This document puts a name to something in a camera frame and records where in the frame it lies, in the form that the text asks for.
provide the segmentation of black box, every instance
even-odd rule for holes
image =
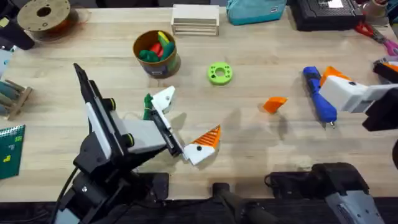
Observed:
[[[352,29],[365,20],[358,4],[354,0],[340,0],[343,7],[329,7],[330,0],[290,0],[290,8],[297,29],[346,30]]]

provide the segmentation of green book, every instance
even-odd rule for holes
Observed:
[[[25,125],[0,130],[0,179],[19,174]]]

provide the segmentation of orange block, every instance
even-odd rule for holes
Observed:
[[[281,96],[274,96],[267,100],[267,102],[262,106],[268,113],[274,114],[280,108],[280,106],[284,105],[287,101],[287,98]]]
[[[340,71],[338,71],[337,69],[333,68],[332,66],[328,66],[325,70],[325,72],[323,73],[323,76],[320,80],[320,85],[322,86],[324,84],[324,82],[326,81],[326,79],[328,78],[329,75],[334,75],[340,78],[344,78],[347,79],[349,81],[353,81],[352,79],[350,79],[349,77],[343,75]]]
[[[206,134],[200,136],[200,138],[194,140],[192,144],[199,144],[202,146],[211,146],[213,148],[216,148],[218,141],[220,140],[220,136],[221,126],[218,125],[217,127],[208,131]]]
[[[394,71],[398,72],[398,66],[397,65],[390,65],[389,63],[383,63],[383,65],[393,69]]]

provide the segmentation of green ring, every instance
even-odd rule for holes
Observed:
[[[221,71],[223,76],[219,76],[216,72]],[[207,70],[207,78],[214,85],[225,85],[232,80],[232,68],[225,62],[216,62],[210,65]]]

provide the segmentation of filament spool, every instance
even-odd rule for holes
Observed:
[[[31,0],[18,13],[18,24],[37,40],[66,36],[79,20],[67,0]]]

